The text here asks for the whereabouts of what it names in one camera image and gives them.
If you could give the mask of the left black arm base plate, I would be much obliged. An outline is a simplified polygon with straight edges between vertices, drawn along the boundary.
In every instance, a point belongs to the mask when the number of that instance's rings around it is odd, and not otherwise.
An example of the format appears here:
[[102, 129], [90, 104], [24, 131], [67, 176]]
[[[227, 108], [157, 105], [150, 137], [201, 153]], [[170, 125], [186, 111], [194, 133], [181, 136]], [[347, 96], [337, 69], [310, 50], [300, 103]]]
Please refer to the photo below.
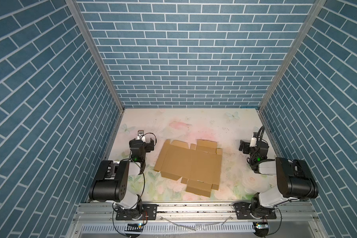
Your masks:
[[157, 208], [157, 204], [139, 204], [134, 209], [115, 206], [115, 219], [117, 221], [156, 220]]

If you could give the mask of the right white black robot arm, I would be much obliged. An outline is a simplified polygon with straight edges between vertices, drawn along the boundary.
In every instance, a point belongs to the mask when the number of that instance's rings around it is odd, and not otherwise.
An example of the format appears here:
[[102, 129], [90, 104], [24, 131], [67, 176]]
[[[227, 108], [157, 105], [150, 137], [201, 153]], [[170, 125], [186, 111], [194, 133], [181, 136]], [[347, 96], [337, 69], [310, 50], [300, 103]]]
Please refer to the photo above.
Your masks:
[[286, 202], [318, 197], [319, 189], [303, 160], [290, 160], [267, 157], [269, 145], [265, 141], [253, 138], [250, 143], [240, 141], [239, 151], [248, 154], [248, 165], [256, 174], [274, 176], [277, 185], [266, 192], [258, 192], [251, 199], [246, 209], [252, 216], [261, 218], [270, 216], [275, 207]]

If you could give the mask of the brown cardboard box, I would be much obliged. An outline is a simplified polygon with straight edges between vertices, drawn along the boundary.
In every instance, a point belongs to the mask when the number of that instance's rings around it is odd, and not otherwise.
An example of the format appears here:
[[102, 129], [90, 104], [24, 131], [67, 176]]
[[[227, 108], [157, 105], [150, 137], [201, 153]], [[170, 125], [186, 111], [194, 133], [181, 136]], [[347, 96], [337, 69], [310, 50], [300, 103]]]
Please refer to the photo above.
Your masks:
[[166, 140], [154, 170], [162, 177], [180, 180], [186, 192], [210, 197], [221, 178], [222, 148], [217, 142], [198, 139], [196, 144]]

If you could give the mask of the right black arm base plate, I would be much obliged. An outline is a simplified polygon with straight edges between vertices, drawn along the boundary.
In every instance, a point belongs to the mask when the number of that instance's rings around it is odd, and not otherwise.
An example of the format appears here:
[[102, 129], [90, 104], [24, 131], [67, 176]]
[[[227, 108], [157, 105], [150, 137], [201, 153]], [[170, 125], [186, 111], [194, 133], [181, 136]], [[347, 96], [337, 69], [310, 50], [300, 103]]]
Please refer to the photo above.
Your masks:
[[237, 202], [232, 205], [236, 212], [238, 220], [249, 219], [267, 219], [274, 220], [277, 218], [273, 208], [265, 208], [259, 204], [251, 204], [248, 202]]

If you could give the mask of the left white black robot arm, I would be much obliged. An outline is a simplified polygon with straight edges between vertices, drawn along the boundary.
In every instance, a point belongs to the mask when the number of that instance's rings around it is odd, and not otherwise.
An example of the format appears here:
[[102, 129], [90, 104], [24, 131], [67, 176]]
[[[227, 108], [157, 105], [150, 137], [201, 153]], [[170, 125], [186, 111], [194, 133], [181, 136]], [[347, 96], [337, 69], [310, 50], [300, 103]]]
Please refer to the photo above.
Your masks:
[[113, 202], [115, 211], [142, 213], [141, 195], [127, 191], [129, 174], [144, 176], [146, 154], [154, 151], [157, 139], [145, 142], [145, 136], [129, 142], [130, 155], [119, 162], [101, 161], [89, 189], [89, 199]]

